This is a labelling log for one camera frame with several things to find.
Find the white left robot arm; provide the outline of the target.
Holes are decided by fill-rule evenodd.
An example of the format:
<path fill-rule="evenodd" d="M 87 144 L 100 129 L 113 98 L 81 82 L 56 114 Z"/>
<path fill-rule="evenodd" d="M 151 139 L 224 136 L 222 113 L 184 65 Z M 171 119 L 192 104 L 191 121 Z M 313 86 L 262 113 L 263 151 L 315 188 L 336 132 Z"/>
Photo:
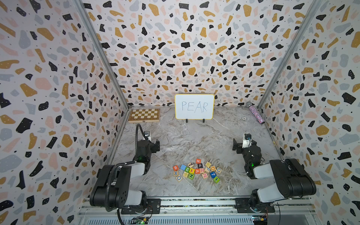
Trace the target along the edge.
<path fill-rule="evenodd" d="M 152 154 L 160 151 L 160 142 L 151 142 L 141 125 L 137 124 L 135 144 L 132 161 L 105 165 L 100 169 L 90 194 L 91 206 L 103 207 L 107 212 L 123 210 L 124 213 L 143 214 L 149 211 L 146 192 L 131 190 L 130 181 L 148 173 Z"/>

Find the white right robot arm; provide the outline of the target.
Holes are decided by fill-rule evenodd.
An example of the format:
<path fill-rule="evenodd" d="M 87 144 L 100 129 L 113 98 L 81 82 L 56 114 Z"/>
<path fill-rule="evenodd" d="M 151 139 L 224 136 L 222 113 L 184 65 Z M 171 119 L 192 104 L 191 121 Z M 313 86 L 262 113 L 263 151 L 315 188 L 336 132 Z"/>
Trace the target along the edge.
<path fill-rule="evenodd" d="M 317 191 L 315 182 L 296 159 L 273 159 L 264 164 L 261 148 L 249 133 L 244 134 L 242 142 L 233 139 L 232 150 L 243 156 L 244 169 L 250 179 L 273 178 L 275 181 L 251 192 L 245 205 L 255 213 L 269 212 L 274 202 L 312 196 Z"/>

